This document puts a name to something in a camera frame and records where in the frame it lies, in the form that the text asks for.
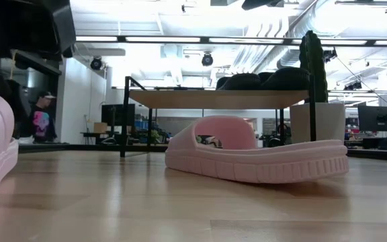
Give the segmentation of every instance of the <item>hardwood floor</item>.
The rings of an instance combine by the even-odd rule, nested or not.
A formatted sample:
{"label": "hardwood floor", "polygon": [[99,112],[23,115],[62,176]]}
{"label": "hardwood floor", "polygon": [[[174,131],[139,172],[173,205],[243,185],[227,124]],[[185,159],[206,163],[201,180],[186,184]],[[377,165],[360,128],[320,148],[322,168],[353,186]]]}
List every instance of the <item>hardwood floor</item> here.
{"label": "hardwood floor", "polygon": [[164,154],[19,156],[0,185],[0,241],[387,242],[387,161],[251,185],[165,168]]}

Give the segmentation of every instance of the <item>cactus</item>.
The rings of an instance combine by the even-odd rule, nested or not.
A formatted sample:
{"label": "cactus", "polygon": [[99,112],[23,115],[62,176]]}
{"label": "cactus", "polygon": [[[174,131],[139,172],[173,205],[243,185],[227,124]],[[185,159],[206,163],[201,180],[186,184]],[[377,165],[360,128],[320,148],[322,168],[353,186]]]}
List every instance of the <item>cactus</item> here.
{"label": "cactus", "polygon": [[328,102],[327,73],[320,39],[313,31],[307,31],[300,45],[300,67],[314,76],[316,102]]}

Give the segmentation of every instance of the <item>cardboard box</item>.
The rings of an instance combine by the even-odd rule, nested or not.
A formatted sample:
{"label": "cardboard box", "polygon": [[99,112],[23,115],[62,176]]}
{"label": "cardboard box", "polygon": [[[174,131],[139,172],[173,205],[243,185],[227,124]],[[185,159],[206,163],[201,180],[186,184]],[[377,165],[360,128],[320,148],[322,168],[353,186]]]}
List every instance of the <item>cardboard box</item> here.
{"label": "cardboard box", "polygon": [[107,132],[107,123],[93,123],[93,132],[105,134]]}

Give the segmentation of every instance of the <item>black metal table leg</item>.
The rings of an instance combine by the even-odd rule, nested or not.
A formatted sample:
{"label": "black metal table leg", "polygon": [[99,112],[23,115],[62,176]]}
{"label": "black metal table leg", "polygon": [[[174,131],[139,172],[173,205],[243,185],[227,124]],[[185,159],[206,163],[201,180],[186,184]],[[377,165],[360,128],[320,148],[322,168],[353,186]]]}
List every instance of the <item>black metal table leg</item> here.
{"label": "black metal table leg", "polygon": [[153,118],[153,109],[148,109],[148,127],[147,127],[147,149],[150,152],[151,143],[152,143],[152,118]]}
{"label": "black metal table leg", "polygon": [[279,132],[279,118],[277,114],[277,110],[275,110],[275,133]]}
{"label": "black metal table leg", "polygon": [[120,156],[125,157],[127,143],[127,123],[128,123],[128,104],[129,104],[129,80],[130,77],[125,77],[124,90],[124,106],[122,108],[122,142],[120,143]]}
{"label": "black metal table leg", "polygon": [[316,94],[314,86],[314,75],[310,75],[310,141],[316,141]]}
{"label": "black metal table leg", "polygon": [[280,144],[285,145],[284,110],[280,110]]}

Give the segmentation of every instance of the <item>black cap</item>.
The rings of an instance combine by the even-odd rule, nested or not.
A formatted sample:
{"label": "black cap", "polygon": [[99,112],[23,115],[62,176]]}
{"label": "black cap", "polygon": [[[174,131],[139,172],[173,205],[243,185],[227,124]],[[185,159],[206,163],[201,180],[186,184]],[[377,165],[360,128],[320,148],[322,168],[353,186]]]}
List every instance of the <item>black cap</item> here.
{"label": "black cap", "polygon": [[56,97],[53,96],[52,93],[50,93],[49,91],[41,91],[41,92],[38,94],[38,97],[45,97],[45,98],[50,98],[50,99],[56,98]]}

